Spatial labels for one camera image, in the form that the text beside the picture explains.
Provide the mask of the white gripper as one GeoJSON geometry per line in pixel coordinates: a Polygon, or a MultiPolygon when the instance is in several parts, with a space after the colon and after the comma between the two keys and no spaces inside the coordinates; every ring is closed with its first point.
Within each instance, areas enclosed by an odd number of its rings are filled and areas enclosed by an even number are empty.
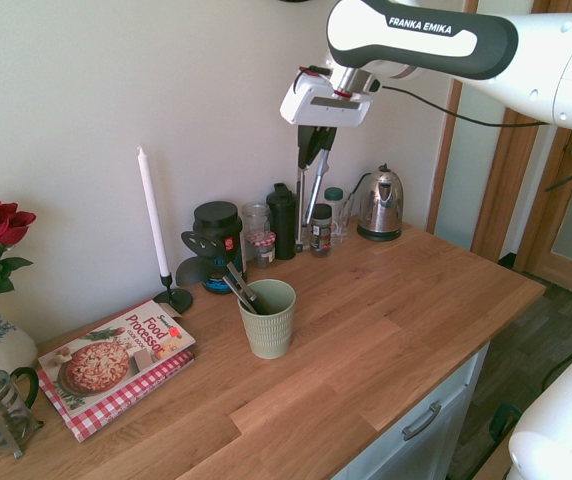
{"type": "Polygon", "coordinates": [[[365,118],[372,96],[368,88],[372,75],[366,71],[334,67],[301,67],[281,104],[280,114],[297,132],[298,167],[309,165],[313,127],[320,130],[320,150],[330,151],[336,127],[356,127],[365,118]]]}

